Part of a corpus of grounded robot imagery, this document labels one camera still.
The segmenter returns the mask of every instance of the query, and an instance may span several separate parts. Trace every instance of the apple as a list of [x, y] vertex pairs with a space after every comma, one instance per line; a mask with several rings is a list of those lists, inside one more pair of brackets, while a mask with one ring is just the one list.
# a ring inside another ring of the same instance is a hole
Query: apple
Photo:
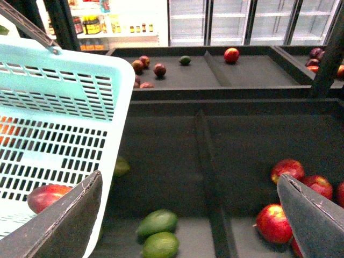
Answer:
[[325, 51], [322, 51], [319, 55], [317, 55], [316, 58], [317, 58], [319, 61], [321, 61], [321, 60], [323, 59], [324, 55], [325, 55]]
[[333, 188], [326, 178], [314, 175], [305, 177], [301, 182], [327, 199], [332, 200]]
[[284, 159], [278, 162], [271, 171], [271, 180], [277, 184], [280, 176], [287, 173], [297, 180], [305, 176], [305, 171], [301, 163], [293, 159]]
[[154, 85], [152, 85], [150, 82], [144, 82], [140, 85], [140, 89], [147, 89], [147, 88], [154, 88]]
[[149, 57], [146, 56], [146, 55], [141, 56], [141, 57], [139, 58], [139, 60], [140, 60], [142, 63], [144, 63], [144, 68], [146, 68], [146, 69], [149, 67], [149, 64], [151, 63], [151, 60], [150, 60]]
[[266, 206], [257, 216], [257, 229], [271, 243], [287, 243], [292, 230], [280, 204]]
[[341, 182], [336, 191], [336, 198], [339, 206], [344, 208], [344, 182]]
[[227, 63], [235, 63], [239, 59], [239, 51], [231, 47], [225, 51], [224, 59]]
[[72, 188], [58, 184], [42, 185], [35, 188], [27, 197], [29, 208], [36, 214], [55, 203]]
[[307, 66], [307, 68], [314, 73], [317, 73], [319, 70], [319, 66]]
[[317, 58], [317, 56], [322, 52], [323, 50], [320, 47], [316, 47], [310, 51], [310, 58]]
[[344, 65], [340, 65], [337, 71], [337, 77], [339, 79], [343, 79], [344, 78]]
[[144, 63], [140, 60], [135, 60], [134, 62], [131, 63], [132, 67], [134, 68], [134, 71], [136, 74], [141, 74], [143, 69], [144, 69]]
[[306, 63], [306, 66], [319, 66], [319, 60], [316, 58], [309, 59]]
[[299, 246], [297, 245], [296, 239], [293, 237], [291, 240], [291, 249], [293, 250], [296, 257], [303, 258]]
[[154, 66], [153, 72], [159, 78], [162, 78], [166, 73], [166, 67], [162, 63], [157, 63]]

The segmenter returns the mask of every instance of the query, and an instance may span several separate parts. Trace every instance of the store shelf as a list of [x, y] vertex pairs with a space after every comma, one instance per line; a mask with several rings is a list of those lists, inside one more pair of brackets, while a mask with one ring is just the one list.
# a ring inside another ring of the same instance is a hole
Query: store shelf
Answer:
[[[98, 33], [94, 35], [87, 35], [87, 34], [79, 34], [77, 35], [78, 39], [100, 39], [100, 38], [128, 38], [128, 37], [157, 37], [158, 34], [156, 32], [141, 32], [141, 33]], [[51, 39], [56, 39], [56, 36], [50, 35]]]

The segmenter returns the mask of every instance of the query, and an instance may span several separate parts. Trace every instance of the black metal pole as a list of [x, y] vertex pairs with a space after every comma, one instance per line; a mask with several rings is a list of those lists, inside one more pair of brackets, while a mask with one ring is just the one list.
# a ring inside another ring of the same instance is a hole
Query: black metal pole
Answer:
[[327, 96], [334, 82], [339, 65], [344, 58], [344, 7], [342, 6], [336, 25], [325, 49], [319, 70], [314, 78], [311, 98], [324, 98]]
[[290, 45], [292, 36], [294, 35], [294, 31], [296, 28], [297, 20], [299, 18], [300, 10], [302, 7], [303, 0], [295, 0], [294, 5], [291, 10], [291, 15], [288, 23], [288, 27], [286, 29], [286, 34], [284, 38], [284, 45]]
[[[34, 25], [45, 32], [44, 25], [39, 14], [39, 10], [34, 0], [22, 1], [22, 0], [6, 0], [13, 8], [24, 15], [28, 20], [30, 20]], [[25, 32], [21, 29], [17, 29], [21, 38], [31, 39]]]
[[245, 32], [245, 39], [243, 41], [244, 45], [249, 45], [251, 42], [253, 24], [254, 24], [254, 17], [256, 14], [258, 0], [251, 0], [249, 4], [249, 11], [248, 11], [248, 19], [246, 25], [246, 32]]
[[44, 4], [60, 47], [66, 50], [81, 51], [67, 0], [44, 0]]

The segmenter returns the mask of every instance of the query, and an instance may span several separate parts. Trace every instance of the light blue plastic basket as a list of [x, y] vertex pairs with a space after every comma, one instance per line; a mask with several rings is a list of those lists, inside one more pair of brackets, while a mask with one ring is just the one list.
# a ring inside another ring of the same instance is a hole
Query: light blue plastic basket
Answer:
[[75, 186], [103, 175], [102, 202], [84, 257], [94, 249], [135, 73], [125, 60], [0, 36], [0, 238], [34, 213], [43, 184]]

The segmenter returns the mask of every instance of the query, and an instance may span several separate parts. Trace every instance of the product on shelf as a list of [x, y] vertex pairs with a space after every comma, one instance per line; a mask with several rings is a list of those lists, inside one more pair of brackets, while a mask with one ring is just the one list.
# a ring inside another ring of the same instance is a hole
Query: product on shelf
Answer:
[[83, 27], [82, 27], [82, 22], [81, 22], [80, 17], [73, 17], [73, 23], [74, 23], [76, 34], [83, 33]]
[[101, 24], [96, 15], [84, 16], [83, 20], [85, 34], [98, 34], [102, 31]]

